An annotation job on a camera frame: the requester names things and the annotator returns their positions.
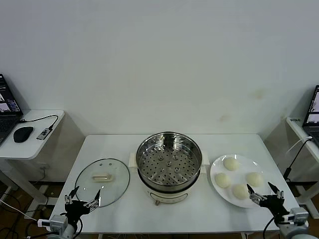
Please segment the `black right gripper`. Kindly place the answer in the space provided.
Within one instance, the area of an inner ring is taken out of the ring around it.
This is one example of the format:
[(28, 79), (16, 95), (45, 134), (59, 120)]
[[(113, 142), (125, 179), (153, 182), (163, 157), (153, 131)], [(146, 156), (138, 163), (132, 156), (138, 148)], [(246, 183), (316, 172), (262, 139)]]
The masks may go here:
[(267, 208), (274, 216), (275, 222), (283, 222), (283, 216), (288, 215), (289, 212), (284, 207), (284, 191), (280, 191), (275, 185), (268, 182), (269, 187), (275, 195), (260, 195), (255, 193), (253, 188), (246, 184), (249, 192), (249, 198), (257, 205)]

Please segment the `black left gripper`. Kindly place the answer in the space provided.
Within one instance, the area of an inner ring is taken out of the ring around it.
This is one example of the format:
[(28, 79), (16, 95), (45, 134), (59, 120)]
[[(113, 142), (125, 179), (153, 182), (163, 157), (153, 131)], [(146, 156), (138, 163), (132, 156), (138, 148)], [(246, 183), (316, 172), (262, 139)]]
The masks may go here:
[(100, 207), (101, 204), (100, 189), (95, 198), (89, 202), (72, 200), (78, 189), (79, 186), (75, 187), (68, 195), (64, 196), (66, 217), (69, 224), (77, 224), (83, 215), (89, 214), (89, 209), (96, 209)]

